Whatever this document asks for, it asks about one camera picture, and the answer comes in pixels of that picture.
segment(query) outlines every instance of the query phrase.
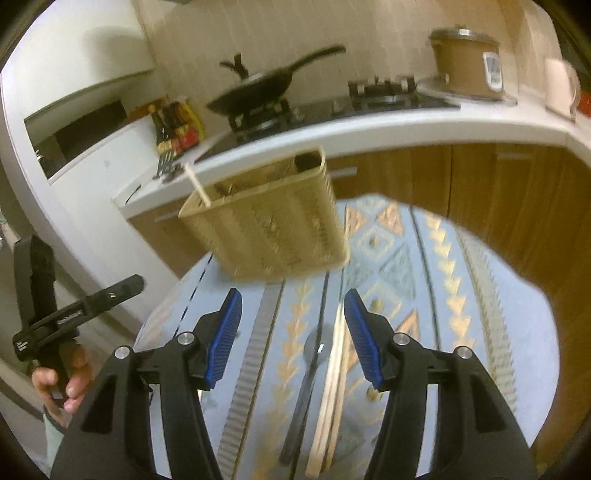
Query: wicker utensil holder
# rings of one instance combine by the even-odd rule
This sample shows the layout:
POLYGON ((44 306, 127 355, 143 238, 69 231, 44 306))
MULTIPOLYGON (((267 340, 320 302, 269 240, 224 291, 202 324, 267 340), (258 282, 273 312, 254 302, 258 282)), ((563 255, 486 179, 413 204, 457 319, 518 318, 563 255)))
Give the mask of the wicker utensil holder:
POLYGON ((196 190, 178 217, 235 277, 300 276, 349 261, 320 150, 238 174, 205 192, 209 207, 196 190))

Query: gas stove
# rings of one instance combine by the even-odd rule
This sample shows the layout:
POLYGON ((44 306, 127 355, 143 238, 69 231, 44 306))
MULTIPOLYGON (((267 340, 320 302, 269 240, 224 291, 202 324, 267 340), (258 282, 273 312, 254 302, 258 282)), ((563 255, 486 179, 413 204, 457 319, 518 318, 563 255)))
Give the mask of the gas stove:
POLYGON ((319 100, 293 108, 286 99, 281 99, 248 114, 229 118, 232 132, 225 135, 195 163, 232 148, 297 128, 373 113, 433 108, 459 106, 418 93, 412 76, 397 77, 394 81, 385 79, 380 82, 376 77, 373 83, 349 82, 349 96, 319 100))

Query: black stovetop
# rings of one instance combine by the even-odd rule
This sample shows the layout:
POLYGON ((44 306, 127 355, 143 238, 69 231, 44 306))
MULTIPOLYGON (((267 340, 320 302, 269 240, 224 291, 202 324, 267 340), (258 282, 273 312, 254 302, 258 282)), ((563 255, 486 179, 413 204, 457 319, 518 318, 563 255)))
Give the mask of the black stovetop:
POLYGON ((460 108, 459 105, 448 103, 443 99, 433 98, 420 93, 403 96, 404 99, 396 103, 373 103, 375 100, 365 100, 365 103, 353 103, 349 96, 335 99, 320 100, 292 108, 289 115, 284 115, 279 122, 272 127, 249 133, 248 135, 230 132, 218 141, 212 148, 206 151, 195 163, 198 163, 214 155, 218 155, 232 148, 268 138, 297 128, 317 125, 332 120, 349 118, 353 116, 372 115, 380 112, 413 111, 418 109, 433 108, 460 108))

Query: rice cooker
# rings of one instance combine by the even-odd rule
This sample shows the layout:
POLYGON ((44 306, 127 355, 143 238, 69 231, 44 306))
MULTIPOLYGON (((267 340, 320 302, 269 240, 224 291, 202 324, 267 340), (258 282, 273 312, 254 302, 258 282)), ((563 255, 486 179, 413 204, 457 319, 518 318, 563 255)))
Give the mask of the rice cooker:
POLYGON ((429 37, 444 89, 474 98, 502 99, 499 42, 464 26, 436 28, 429 37))

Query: blue gripper pad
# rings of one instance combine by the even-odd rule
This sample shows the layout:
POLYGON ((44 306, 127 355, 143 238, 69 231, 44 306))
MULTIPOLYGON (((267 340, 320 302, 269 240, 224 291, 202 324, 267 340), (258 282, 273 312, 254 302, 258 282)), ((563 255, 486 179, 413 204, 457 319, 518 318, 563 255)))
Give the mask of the blue gripper pad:
POLYGON ((392 327, 390 327, 386 318, 367 311, 363 300, 361 300, 359 293, 354 288, 349 290, 345 295, 344 310, 345 320, 349 326, 349 332, 351 333, 363 374, 372 383, 374 388, 379 390, 380 385, 384 382, 384 375, 381 369, 381 347, 385 345, 383 340, 387 342, 387 339, 374 338, 372 331, 375 334, 375 326, 379 326, 380 330, 384 330, 386 326, 392 330, 392 327))
POLYGON ((218 324, 207 350, 207 368, 203 377, 210 388, 213 388, 216 382, 223 377, 230 350, 232 350, 232 344, 236 338, 236 331, 242 317, 242 295, 240 292, 231 288, 222 307, 213 315, 217 317, 218 324))

